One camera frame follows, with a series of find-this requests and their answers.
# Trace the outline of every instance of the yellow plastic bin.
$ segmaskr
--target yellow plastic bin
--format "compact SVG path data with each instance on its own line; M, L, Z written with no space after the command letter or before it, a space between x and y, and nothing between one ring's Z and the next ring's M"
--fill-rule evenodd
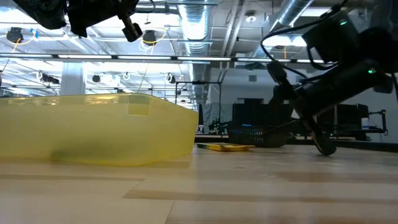
M0 158L137 166L189 154L198 114L145 94L0 99Z

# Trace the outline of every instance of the ceiling pipe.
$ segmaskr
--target ceiling pipe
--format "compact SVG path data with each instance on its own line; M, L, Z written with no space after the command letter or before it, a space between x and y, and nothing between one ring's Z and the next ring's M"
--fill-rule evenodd
M234 25L235 16L236 16L236 13L238 11L238 6L239 6L239 1L235 1L234 5L233 5L233 8L232 8L232 11L231 11L231 17L230 17L229 22L228 22L228 27L227 27L227 30L226 30L226 33L225 33L223 47L221 48L221 53L220 53L221 57L223 57L224 54L225 54L225 50L226 50L226 47L227 47L228 42L229 42L229 37L230 37L231 32L232 32L232 26Z
M249 1L247 1L247 0L243 0L242 1L242 6L241 6L239 19L238 19L238 21L236 23L236 26L235 26L235 29L234 29L234 33L232 35L231 42L229 43L229 47L228 47L228 50L226 52L226 56L227 57L231 56L232 50L234 49L234 46L235 46L235 43L236 43L236 38L238 37L239 30L241 29L243 18L246 15L246 9L248 7L248 4L249 4ZM225 78L225 76L226 76L226 74L228 72L228 69L229 69L229 62L226 63L226 68L221 69L221 72L220 72L220 74L218 76L218 81L219 82L222 83L224 81L224 78Z
M163 4L160 3L161 2L155 2L156 9L151 13L179 15L178 8L176 6L170 6L167 1L165 1ZM147 13L147 11L151 9L152 5L138 4L136 6L136 13Z
M312 2L313 0L284 0L280 7L280 11L267 17L263 26L263 33L267 35L273 30L280 29L281 27L293 26L294 22L303 14ZM266 55L261 49L261 46L259 46L251 55L251 57L265 56Z
M178 5L181 15L181 26L185 40L206 40L210 27L210 7L201 4ZM208 56L209 45L206 43L185 44L185 50L189 56ZM202 63L191 63L191 81L210 81L210 66ZM206 103L208 85L193 85L193 97L198 99L194 103Z
M228 47L228 50L226 52L226 56L227 57L229 57L231 55L232 50L233 50L233 48L235 46L236 38L238 37L239 30L241 29L243 18L246 15L246 9L248 8L248 3L249 3L249 1L247 1L247 0L243 0L243 2L242 2L241 13L240 13L239 19L238 19L238 21L236 23L236 26L235 26L235 29L234 29L234 34L232 35L232 38L231 38L231 43L229 43L229 47Z

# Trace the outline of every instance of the ductwork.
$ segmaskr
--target ductwork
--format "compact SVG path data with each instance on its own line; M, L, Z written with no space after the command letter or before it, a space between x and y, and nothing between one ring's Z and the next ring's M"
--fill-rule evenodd
M198 4L179 5L181 26L185 40L205 40L209 31L209 6ZM189 56L208 56L208 44L186 43L185 49ZM210 66L203 63L190 64L191 81L210 81ZM205 103L208 85L194 85L193 97L197 103Z
M294 22L301 16L301 14L303 14L312 2L313 0L284 0L280 7L280 11L266 19L263 27L264 34L269 34L271 31L280 27L293 26ZM259 46L251 56L265 57L266 55Z

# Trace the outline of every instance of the column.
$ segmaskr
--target column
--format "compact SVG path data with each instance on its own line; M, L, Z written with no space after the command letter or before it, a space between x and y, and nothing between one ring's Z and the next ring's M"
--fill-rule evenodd
M81 62L64 62L60 95L83 95L86 92L87 73Z

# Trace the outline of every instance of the black machine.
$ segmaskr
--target black machine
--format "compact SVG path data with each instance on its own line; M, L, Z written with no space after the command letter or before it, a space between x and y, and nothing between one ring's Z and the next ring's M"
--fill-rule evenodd
M129 42L137 40L142 35L138 24L130 20L130 16L136 12L139 0L69 0L69 5L67 0L14 0L14 2L47 29L65 27L67 14L71 31L81 37L87 37L87 27L118 16L125 25L122 31Z
M393 82L396 89L398 86L394 76L394 72L398 71L397 56L383 52L385 49L398 49L397 41L381 27L372 27L359 33L347 13L341 11L346 2L344 0L332 7L330 12L315 22L278 30L262 39L263 41L274 35L312 26L303 35L303 39L307 43L307 52L313 67L327 70L323 75L307 78L274 60L264 46L262 49L272 59L267 65L269 73L283 89L284 98L290 101L305 127L311 131L315 145L324 156L333 154L336 147L320 129L314 116L368 88L373 87L374 91L380 93L391 93ZM313 61L310 51L312 48L317 50L321 59L329 66ZM305 77L301 85L292 86L284 69Z

